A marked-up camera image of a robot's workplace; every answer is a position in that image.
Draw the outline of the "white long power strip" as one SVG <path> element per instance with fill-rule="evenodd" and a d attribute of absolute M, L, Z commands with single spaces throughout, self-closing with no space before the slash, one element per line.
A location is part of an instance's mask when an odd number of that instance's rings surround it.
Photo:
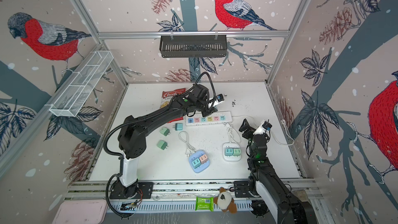
<path fill-rule="evenodd" d="M 202 113 L 197 113 L 192 117 L 184 116 L 186 126 L 213 125 L 232 123 L 232 114 L 229 111 L 215 112 L 207 117 L 203 117 Z"/>

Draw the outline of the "white square power socket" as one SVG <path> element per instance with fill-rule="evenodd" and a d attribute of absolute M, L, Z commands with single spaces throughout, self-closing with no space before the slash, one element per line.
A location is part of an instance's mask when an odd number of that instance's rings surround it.
<path fill-rule="evenodd" d="M 238 162 L 241 159 L 241 148 L 236 143 L 224 143 L 222 146 L 224 161 Z"/>

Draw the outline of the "pink plug adapter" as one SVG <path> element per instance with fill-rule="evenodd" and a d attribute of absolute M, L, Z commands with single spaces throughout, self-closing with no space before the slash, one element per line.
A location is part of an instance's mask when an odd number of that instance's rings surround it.
<path fill-rule="evenodd" d="M 201 164 L 205 164 L 208 161 L 208 157 L 206 154 L 199 157 Z"/>

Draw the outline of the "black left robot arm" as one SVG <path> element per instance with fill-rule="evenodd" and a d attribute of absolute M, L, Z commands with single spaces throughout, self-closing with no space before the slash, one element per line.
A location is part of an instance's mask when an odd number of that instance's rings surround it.
<path fill-rule="evenodd" d="M 128 219 L 132 214 L 124 214 L 117 211 L 110 202 L 110 184 L 115 177 L 115 186 L 120 186 L 126 198 L 132 198 L 137 193 L 140 194 L 139 203 L 142 202 L 144 194 L 138 187 L 137 166 L 138 158 L 146 150 L 146 137 L 155 129 L 164 124 L 200 112 L 206 118 L 216 112 L 216 105 L 223 102 L 222 95 L 216 95 L 214 84 L 208 72 L 203 72 L 195 81 L 193 86 L 182 94 L 172 97 L 166 107 L 160 108 L 155 112 L 145 116 L 134 118 L 128 116 L 123 124 L 112 129 L 104 138 L 103 149 L 111 155 L 117 156 L 120 161 L 119 173 L 110 177 L 105 189 L 105 200 L 113 213 Z"/>

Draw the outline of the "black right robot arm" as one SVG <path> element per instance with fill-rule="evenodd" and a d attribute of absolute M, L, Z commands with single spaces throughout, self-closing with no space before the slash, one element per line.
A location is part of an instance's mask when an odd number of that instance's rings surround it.
<path fill-rule="evenodd" d="M 262 198 L 277 224 L 316 224 L 311 204 L 301 201 L 286 187 L 267 157 L 271 127 L 269 122 L 263 121 L 254 128 L 244 119 L 239 128 L 242 137 L 248 140 L 249 192 Z"/>

